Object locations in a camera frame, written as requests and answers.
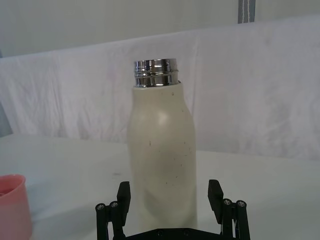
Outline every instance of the wrinkled fabric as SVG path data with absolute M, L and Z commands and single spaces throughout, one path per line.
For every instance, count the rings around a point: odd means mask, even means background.
M 320 16 L 0 60 L 14 133 L 126 142 L 133 62 L 176 58 L 197 149 L 320 160 Z

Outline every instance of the white table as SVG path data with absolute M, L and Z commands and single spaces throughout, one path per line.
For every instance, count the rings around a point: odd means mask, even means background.
M 320 226 L 320 162 L 197 152 L 198 228 L 216 232 L 207 200 L 209 179 L 224 196 L 247 202 L 252 240 L 315 240 Z M 95 205 L 116 199 L 130 181 L 124 144 L 10 135 L 0 138 L 0 175 L 23 174 L 34 240 L 95 240 Z M 135 201 L 125 233 L 139 231 Z

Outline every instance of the pink cup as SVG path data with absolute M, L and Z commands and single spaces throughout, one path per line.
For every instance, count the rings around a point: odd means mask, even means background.
M 32 235 L 25 182 L 18 174 L 0 176 L 0 240 L 29 240 Z

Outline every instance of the cream bottle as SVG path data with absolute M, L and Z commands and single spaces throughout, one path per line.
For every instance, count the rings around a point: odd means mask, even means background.
M 196 228 L 196 143 L 175 59 L 135 62 L 127 141 L 141 230 Z

